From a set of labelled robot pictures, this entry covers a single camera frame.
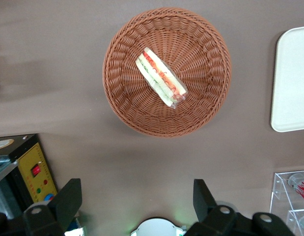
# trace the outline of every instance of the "red switch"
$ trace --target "red switch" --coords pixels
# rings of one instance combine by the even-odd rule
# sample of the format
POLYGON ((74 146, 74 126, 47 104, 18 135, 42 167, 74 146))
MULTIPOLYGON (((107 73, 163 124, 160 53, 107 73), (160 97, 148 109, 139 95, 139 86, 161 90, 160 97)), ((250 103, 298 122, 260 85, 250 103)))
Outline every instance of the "red switch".
POLYGON ((33 177, 35 177, 36 175, 38 175, 41 172, 38 164, 36 164, 31 170, 32 170, 33 177))

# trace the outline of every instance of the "woven basket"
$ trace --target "woven basket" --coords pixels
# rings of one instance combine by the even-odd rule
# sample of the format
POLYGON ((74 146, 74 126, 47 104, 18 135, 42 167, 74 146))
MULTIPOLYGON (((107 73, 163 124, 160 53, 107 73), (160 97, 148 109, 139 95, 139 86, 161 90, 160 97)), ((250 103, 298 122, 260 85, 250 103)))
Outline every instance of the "woven basket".
POLYGON ((133 129, 157 137, 189 134, 210 121, 225 100, 230 78, 222 36, 207 20, 180 8, 134 17, 112 39, 103 66, 113 111, 133 129), (175 110, 162 102, 136 66, 145 47, 165 61, 189 91, 175 110))

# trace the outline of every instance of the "clear plastic box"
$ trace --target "clear plastic box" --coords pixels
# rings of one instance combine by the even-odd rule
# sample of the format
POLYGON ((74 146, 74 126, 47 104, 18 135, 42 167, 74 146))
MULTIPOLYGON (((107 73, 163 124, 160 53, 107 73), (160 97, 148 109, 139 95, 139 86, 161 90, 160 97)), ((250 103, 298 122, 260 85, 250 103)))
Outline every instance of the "clear plastic box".
POLYGON ((296 236, 304 236, 304 198, 288 185, 296 173, 304 171, 275 173, 270 213, 280 217, 296 236))

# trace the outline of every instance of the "metal screw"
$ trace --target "metal screw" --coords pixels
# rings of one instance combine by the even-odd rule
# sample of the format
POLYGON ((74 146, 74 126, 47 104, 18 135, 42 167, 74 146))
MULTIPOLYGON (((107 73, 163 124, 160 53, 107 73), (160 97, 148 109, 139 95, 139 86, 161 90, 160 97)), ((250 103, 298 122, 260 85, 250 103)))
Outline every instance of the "metal screw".
POLYGON ((230 209, 228 209, 228 208, 225 207, 225 206, 222 206, 222 207, 220 208, 220 211, 221 211, 222 213, 224 213, 224 214, 229 214, 229 213, 230 213, 230 209))
POLYGON ((40 213, 42 211, 42 209, 41 208, 34 208, 33 210, 32 210, 32 214, 38 214, 38 213, 40 213))
POLYGON ((261 220, 267 222, 267 223, 271 223, 272 222, 272 218, 269 217, 268 215, 262 214, 260 215, 261 220))

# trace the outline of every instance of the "blue button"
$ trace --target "blue button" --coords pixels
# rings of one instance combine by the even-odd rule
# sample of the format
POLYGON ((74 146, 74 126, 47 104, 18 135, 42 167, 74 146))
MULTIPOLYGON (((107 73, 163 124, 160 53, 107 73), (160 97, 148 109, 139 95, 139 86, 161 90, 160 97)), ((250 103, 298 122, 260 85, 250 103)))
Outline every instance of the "blue button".
POLYGON ((53 198, 54 198, 54 195, 52 193, 50 193, 44 198, 44 201, 52 200, 53 198))

